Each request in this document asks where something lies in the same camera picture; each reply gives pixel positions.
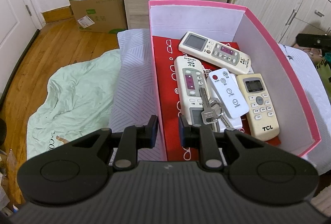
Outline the silver key bunch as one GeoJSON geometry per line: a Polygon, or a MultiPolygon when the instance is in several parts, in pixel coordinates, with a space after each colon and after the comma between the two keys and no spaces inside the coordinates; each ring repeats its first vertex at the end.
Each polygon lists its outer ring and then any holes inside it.
{"type": "Polygon", "coordinates": [[[226,117],[222,104],[217,99],[208,99],[204,87],[199,87],[199,92],[203,101],[201,117],[204,124],[212,124],[221,120],[226,129],[232,130],[233,125],[226,117]]]}

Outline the small white fan remote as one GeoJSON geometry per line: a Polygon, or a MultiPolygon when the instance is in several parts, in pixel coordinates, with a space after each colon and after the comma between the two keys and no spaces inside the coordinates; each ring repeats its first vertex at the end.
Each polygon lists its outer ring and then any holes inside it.
{"type": "Polygon", "coordinates": [[[236,119],[248,113],[248,103],[226,68],[211,71],[207,82],[223,104],[228,117],[236,119]]]}

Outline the cream purple-button remote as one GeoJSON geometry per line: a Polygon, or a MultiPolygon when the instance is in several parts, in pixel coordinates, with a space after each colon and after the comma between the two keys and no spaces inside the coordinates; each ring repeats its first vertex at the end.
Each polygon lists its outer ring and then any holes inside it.
{"type": "Polygon", "coordinates": [[[178,56],[174,60],[174,70],[180,98],[181,114],[189,125],[204,125],[201,113],[203,100],[200,88],[207,90],[206,78],[202,63],[188,56],[178,56]]]}

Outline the white TCL remote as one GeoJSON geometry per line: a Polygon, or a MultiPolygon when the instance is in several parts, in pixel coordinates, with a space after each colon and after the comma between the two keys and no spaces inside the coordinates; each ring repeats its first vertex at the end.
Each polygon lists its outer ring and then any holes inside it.
{"type": "Polygon", "coordinates": [[[280,133],[276,111],[260,73],[236,76],[241,93],[249,106],[247,113],[251,135],[269,141],[280,133]]]}

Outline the pink cardboard box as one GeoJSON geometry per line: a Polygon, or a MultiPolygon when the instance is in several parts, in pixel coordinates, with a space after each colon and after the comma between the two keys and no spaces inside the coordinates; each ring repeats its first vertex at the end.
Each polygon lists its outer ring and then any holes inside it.
{"type": "Polygon", "coordinates": [[[195,161],[178,119],[223,132],[223,119],[282,150],[305,156],[321,135],[307,94],[285,56],[246,7],[151,0],[152,73],[166,157],[195,161]]]}

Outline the cream grey-screen remote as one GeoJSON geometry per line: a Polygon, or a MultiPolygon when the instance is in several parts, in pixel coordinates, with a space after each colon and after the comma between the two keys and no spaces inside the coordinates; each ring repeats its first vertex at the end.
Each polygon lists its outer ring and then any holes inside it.
{"type": "Polygon", "coordinates": [[[214,66],[226,68],[235,75],[246,75],[251,68],[249,55],[191,31],[182,37],[178,50],[214,66]]]}

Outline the white power adapter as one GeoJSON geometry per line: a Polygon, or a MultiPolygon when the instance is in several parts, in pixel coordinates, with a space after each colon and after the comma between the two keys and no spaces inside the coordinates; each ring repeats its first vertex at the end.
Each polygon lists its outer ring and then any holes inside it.
{"type": "MultiPolygon", "coordinates": [[[[230,73],[229,74],[229,77],[231,78],[231,80],[233,81],[233,83],[236,85],[235,88],[237,90],[239,90],[238,85],[235,82],[235,75],[230,73]]],[[[233,125],[234,128],[240,129],[242,127],[242,120],[241,120],[240,117],[231,118],[230,116],[228,116],[228,114],[227,114],[227,112],[225,110],[224,110],[224,112],[225,112],[225,115],[226,115],[227,119],[233,125]]],[[[219,120],[219,123],[218,123],[218,130],[221,131],[221,132],[223,132],[225,130],[225,125],[224,125],[224,123],[221,120],[219,120]]]]}

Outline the beige pink handbag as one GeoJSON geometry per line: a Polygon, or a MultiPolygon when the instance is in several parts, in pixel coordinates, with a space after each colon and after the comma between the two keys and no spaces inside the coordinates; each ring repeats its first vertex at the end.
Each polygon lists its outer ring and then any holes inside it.
{"type": "Polygon", "coordinates": [[[293,47],[305,52],[312,60],[314,65],[317,65],[323,58],[321,49],[303,47],[303,46],[299,46],[298,44],[295,44],[293,47]]]}

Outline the green bag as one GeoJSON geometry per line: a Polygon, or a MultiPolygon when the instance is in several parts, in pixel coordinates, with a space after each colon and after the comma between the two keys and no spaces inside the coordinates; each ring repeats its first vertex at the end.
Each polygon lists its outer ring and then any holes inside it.
{"type": "Polygon", "coordinates": [[[321,61],[316,65],[317,72],[324,85],[329,100],[331,100],[331,53],[326,53],[321,61]]]}

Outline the white patterned table cloth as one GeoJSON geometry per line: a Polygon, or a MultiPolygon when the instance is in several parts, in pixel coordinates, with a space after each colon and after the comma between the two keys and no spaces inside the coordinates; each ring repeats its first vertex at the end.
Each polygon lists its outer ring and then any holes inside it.
{"type": "Polygon", "coordinates": [[[117,37],[121,68],[109,127],[113,132],[122,132],[125,127],[146,125],[158,112],[150,31],[131,29],[118,33],[117,37]]]}

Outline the mint green cloth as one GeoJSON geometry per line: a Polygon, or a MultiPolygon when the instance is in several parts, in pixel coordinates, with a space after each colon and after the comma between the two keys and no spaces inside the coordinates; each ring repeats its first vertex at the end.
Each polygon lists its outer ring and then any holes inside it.
{"type": "Polygon", "coordinates": [[[30,116],[27,158],[108,127],[121,69],[118,49],[57,70],[45,102],[30,116]]]}

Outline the red patterned box liner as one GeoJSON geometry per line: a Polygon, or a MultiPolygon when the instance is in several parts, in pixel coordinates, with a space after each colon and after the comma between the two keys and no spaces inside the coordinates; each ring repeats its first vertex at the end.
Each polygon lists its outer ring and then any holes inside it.
{"type": "Polygon", "coordinates": [[[183,53],[178,50],[180,41],[153,36],[154,59],[161,105],[163,135],[169,161],[196,161],[194,148],[181,146],[178,117],[181,113],[174,60],[183,53]]]}

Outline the brown cardboard box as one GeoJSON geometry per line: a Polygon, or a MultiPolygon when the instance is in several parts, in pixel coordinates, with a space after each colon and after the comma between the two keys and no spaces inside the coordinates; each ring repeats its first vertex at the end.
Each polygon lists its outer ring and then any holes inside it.
{"type": "Polygon", "coordinates": [[[116,34],[127,30],[124,0],[69,0],[80,31],[116,34]]]}

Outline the white door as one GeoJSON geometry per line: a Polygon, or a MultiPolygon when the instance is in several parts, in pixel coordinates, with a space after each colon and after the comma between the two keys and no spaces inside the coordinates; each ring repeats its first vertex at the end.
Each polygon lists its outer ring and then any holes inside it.
{"type": "Polygon", "coordinates": [[[31,0],[1,0],[1,95],[18,60],[42,27],[31,0]]]}

